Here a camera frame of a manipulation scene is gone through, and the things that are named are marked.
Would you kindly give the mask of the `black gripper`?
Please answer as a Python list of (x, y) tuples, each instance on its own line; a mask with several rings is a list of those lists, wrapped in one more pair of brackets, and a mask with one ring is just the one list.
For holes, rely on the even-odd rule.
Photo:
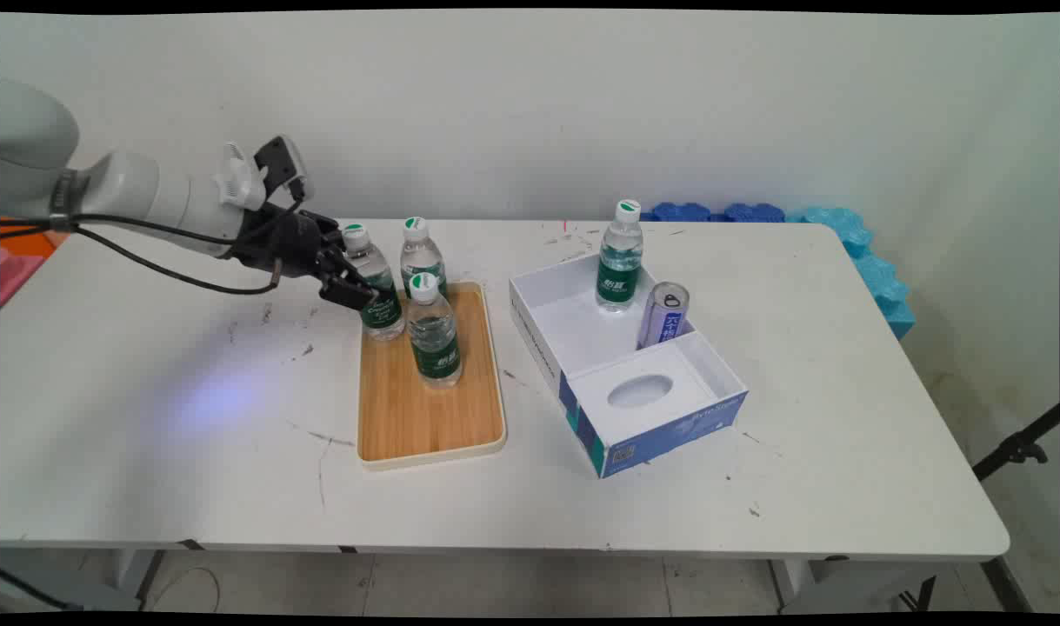
[(338, 221), (314, 211), (288, 213), (273, 203), (246, 211), (231, 247), (231, 257), (252, 269), (271, 272), (282, 261), (284, 278), (319, 278), (319, 296), (350, 310), (363, 310), (383, 294), (347, 261)]

